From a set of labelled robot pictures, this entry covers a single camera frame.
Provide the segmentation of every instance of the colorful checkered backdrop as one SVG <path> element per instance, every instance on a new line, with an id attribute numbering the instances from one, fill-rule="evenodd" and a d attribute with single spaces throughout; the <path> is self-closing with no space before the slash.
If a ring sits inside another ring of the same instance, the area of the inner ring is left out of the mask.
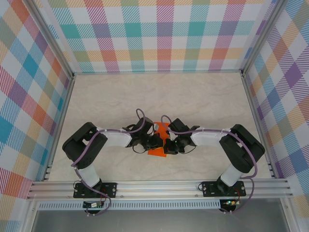
<path id="1" fill-rule="evenodd" d="M 84 73 L 238 70 L 274 2 L 36 0 L 68 62 Z"/>
<path id="2" fill-rule="evenodd" d="M 309 0 L 288 2 L 247 80 L 298 221 L 309 226 Z"/>
<path id="3" fill-rule="evenodd" d="M 0 231 L 14 232 L 69 79 L 21 0 L 0 0 L 0 32 Z"/>

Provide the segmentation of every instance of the mounting plate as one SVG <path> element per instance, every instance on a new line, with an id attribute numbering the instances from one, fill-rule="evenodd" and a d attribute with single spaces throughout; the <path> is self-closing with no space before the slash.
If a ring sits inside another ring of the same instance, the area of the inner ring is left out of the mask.
<path id="1" fill-rule="evenodd" d="M 233 186 L 233 189 L 226 195 L 223 195 L 216 187 L 216 181 L 204 181 L 202 182 L 203 197 L 244 197 L 246 196 L 246 189 L 242 181 L 237 181 Z"/>
<path id="2" fill-rule="evenodd" d="M 116 197 L 117 183 L 102 183 L 100 191 L 108 195 L 110 198 Z M 82 183 L 75 184 L 73 198 L 100 198 L 101 195 L 91 191 Z"/>

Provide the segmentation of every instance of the beige table surface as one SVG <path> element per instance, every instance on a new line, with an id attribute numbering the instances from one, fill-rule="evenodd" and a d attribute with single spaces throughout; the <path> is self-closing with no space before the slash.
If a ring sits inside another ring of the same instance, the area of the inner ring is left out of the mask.
<path id="1" fill-rule="evenodd" d="M 136 108 L 153 121 L 166 114 L 172 120 L 179 117 L 189 127 L 223 129 L 242 124 L 258 138 L 239 73 L 77 76 L 49 181 L 77 180 L 72 161 L 61 147 L 84 123 L 119 129 L 137 123 Z M 217 179 L 229 164 L 225 152 L 211 146 L 166 158 L 109 147 L 94 162 L 106 181 Z M 257 164 L 257 178 L 271 178 L 265 156 Z"/>

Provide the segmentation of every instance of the orange object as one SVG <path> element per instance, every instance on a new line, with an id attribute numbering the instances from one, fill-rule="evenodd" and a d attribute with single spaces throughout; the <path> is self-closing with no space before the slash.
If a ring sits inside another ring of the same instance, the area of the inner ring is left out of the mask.
<path id="1" fill-rule="evenodd" d="M 154 123 L 159 125 L 159 129 L 154 134 L 160 133 L 160 138 L 163 139 L 163 145 L 164 145 L 165 140 L 169 138 L 169 135 L 166 133 L 166 129 L 163 127 L 161 122 L 154 122 Z M 154 150 L 149 150 L 148 155 L 166 157 L 166 154 L 164 154 L 164 150 L 162 147 L 159 147 Z"/>

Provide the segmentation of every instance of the perforated metal strip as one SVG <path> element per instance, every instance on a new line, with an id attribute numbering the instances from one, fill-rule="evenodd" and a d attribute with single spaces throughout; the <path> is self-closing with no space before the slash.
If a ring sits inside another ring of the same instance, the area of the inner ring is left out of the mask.
<path id="1" fill-rule="evenodd" d="M 220 200 L 112 201 L 110 210 L 219 209 Z M 82 201 L 42 201 L 38 210 L 85 210 Z"/>

